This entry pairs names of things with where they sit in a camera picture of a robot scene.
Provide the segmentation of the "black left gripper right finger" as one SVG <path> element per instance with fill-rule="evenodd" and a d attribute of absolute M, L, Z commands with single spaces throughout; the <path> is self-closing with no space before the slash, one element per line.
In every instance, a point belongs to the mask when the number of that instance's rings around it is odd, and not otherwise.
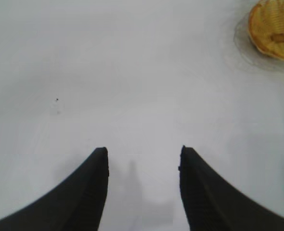
<path fill-rule="evenodd" d="M 254 202 L 192 147 L 180 154 L 180 193 L 192 231 L 284 231 L 284 217 Z"/>

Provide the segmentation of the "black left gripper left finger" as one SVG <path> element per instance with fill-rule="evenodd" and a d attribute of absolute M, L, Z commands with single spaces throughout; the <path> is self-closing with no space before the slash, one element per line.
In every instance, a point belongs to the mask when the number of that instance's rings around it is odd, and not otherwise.
<path fill-rule="evenodd" d="M 0 219 L 0 231 L 97 231 L 108 178 L 108 150 L 96 148 L 54 189 Z"/>

